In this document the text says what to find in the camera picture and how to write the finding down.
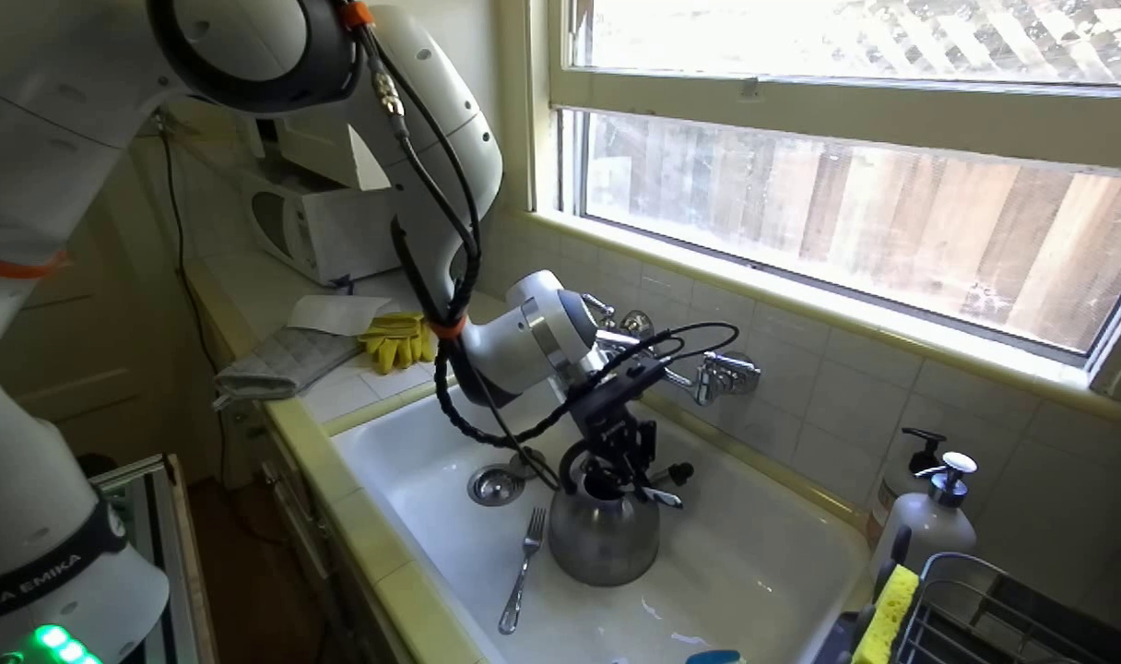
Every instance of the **yellow sponge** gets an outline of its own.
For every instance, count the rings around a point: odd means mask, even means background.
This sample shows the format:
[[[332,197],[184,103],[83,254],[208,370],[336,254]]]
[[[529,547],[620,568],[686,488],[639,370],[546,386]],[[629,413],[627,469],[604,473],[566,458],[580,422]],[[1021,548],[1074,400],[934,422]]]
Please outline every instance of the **yellow sponge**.
[[[362,332],[366,359],[376,372],[431,360],[436,334],[420,314],[383,314]]]
[[[850,664],[887,664],[891,660],[891,641],[900,633],[900,622],[915,601],[919,590],[919,575],[910,568],[891,568],[881,596],[877,596],[877,613],[868,616]]]

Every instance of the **window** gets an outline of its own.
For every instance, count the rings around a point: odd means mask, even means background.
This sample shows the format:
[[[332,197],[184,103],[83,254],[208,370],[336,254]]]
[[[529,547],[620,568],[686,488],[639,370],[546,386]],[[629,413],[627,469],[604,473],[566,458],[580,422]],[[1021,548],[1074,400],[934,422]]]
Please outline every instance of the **window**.
[[[1095,360],[1121,319],[1121,0],[570,0],[561,207]]]

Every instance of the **white sink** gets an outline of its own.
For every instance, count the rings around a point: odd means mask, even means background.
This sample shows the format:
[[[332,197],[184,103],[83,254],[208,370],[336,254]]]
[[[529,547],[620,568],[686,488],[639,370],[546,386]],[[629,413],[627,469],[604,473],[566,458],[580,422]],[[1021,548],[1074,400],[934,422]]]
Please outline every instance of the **white sink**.
[[[535,389],[503,418],[525,426],[550,400],[550,389]],[[529,483],[509,505],[476,505],[466,477],[509,448],[466,442],[436,398],[336,435],[336,448],[389,527],[420,548],[490,656],[677,664],[704,650],[739,650],[770,664],[812,660],[867,565],[859,536],[677,422],[629,410],[661,421],[662,466],[695,466],[680,488],[686,507],[662,511],[661,559],[604,590],[566,577],[540,548],[516,633],[496,633],[496,613],[519,568],[525,511],[550,505],[550,491]],[[573,426],[557,422],[535,445],[557,466],[566,442]]]

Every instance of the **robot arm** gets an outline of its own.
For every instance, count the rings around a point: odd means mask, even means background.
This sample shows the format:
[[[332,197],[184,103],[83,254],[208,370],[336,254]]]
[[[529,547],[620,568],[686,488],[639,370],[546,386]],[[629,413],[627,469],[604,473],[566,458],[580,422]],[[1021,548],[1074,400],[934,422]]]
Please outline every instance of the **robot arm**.
[[[401,188],[395,210],[404,264],[420,271],[425,306],[443,314],[449,341],[471,363],[466,395],[509,398],[551,372],[580,372],[592,325],[551,277],[513,286],[503,317],[464,325],[449,259],[457,248],[476,259],[476,248],[426,204],[436,194],[410,167],[404,141],[431,180],[443,180],[443,197],[464,210],[454,150],[476,218],[496,188],[496,146],[449,62],[420,28],[383,9],[376,44],[420,94],[404,118],[410,136],[399,136],[369,83],[369,24],[352,15],[352,2],[336,0],[0,2],[0,334],[57,264],[63,243],[147,113],[169,94],[199,90],[250,113],[325,103],[366,136]],[[63,435],[0,386],[0,652],[45,650],[41,622],[56,622],[92,656],[122,660],[152,632],[165,577],[117,529]]]

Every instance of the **metal pot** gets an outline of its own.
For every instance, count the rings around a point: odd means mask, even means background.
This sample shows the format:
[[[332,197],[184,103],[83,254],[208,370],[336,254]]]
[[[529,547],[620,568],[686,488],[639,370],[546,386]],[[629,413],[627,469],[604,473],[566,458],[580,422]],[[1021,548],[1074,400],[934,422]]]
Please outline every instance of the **metal pot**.
[[[580,584],[623,587],[661,555],[661,507],[629,491],[596,493],[580,477],[551,493],[550,554]]]

